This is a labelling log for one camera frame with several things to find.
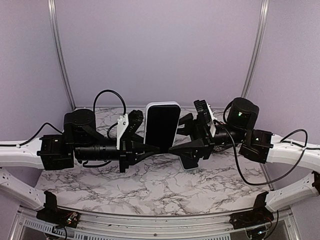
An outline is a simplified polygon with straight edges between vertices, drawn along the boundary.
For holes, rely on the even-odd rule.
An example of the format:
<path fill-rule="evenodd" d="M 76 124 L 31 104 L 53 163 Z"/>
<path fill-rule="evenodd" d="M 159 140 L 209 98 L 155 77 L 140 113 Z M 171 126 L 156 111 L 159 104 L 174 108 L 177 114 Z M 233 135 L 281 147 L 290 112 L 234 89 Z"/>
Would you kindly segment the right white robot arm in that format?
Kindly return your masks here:
<path fill-rule="evenodd" d="M 259 107 L 248 99 L 236 97 L 223 112 L 223 121 L 218 121 L 205 100 L 196 100 L 196 118 L 184 116 L 179 124 L 179 135 L 190 136 L 191 141 L 170 147 L 170 154 L 179 156 L 185 169 L 197 167 L 199 159 L 206 160 L 211 153 L 232 148 L 236 168 L 240 170 L 238 155 L 255 163 L 280 163 L 293 169 L 302 167 L 311 170 L 303 179 L 279 190 L 263 192 L 248 212 L 247 219 L 258 224 L 267 213 L 320 194 L 320 147 L 309 144 L 308 138 L 298 143 L 290 139 L 296 133 L 308 133 L 297 129 L 285 137 L 270 131 L 255 129 Z"/>

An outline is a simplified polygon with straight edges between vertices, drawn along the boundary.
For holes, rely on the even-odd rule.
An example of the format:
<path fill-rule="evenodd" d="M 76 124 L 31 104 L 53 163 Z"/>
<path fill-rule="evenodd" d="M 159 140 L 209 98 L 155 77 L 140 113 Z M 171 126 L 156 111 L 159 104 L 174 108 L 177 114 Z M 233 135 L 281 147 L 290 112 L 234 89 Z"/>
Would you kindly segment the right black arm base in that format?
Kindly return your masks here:
<path fill-rule="evenodd" d="M 251 210 L 233 213 L 229 223 L 234 230 L 253 227 L 274 220 L 273 213 L 266 208 L 266 197 L 269 192 L 265 191 L 257 195 Z"/>

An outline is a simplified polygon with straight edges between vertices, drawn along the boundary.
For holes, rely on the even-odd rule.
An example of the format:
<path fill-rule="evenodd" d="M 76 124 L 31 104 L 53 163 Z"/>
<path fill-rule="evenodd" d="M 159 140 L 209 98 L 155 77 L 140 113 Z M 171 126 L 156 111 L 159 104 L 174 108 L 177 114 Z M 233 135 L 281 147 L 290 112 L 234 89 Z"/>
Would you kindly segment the light blue phone case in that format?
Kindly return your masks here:
<path fill-rule="evenodd" d="M 185 171 L 191 171 L 199 167 L 198 162 L 187 157 L 181 156 L 180 158 L 181 165 Z"/>

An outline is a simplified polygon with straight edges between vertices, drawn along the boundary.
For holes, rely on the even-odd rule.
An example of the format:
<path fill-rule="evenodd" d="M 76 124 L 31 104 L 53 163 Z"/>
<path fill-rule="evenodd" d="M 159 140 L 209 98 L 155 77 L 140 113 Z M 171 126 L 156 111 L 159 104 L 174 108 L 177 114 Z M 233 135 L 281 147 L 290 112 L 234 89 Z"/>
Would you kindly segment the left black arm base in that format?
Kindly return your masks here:
<path fill-rule="evenodd" d="M 37 211 L 36 218 L 62 227 L 76 228 L 80 220 L 80 213 L 58 207 L 57 197 L 50 191 L 45 191 L 43 208 Z"/>

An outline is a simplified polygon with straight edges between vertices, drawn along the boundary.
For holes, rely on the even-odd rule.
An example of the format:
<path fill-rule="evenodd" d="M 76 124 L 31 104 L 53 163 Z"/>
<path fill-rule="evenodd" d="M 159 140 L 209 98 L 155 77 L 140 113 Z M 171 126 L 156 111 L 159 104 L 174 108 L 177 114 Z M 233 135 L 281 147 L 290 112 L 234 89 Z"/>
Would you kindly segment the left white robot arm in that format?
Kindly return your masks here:
<path fill-rule="evenodd" d="M 106 165 L 118 161 L 119 171 L 159 153 L 156 146 L 147 145 L 136 134 L 143 122 L 143 113 L 133 110 L 117 120 L 116 139 L 110 140 L 97 131 L 96 115 L 90 109 L 78 109 L 64 116 L 63 132 L 33 136 L 22 143 L 3 141 L 0 144 L 0 188 L 23 205 L 42 210 L 53 223 L 63 219 L 58 206 L 68 206 L 74 197 L 68 193 L 55 195 L 36 189 L 5 170 L 6 167 L 28 167 L 46 171 L 72 169 L 75 162 L 85 164 L 100 161 Z"/>

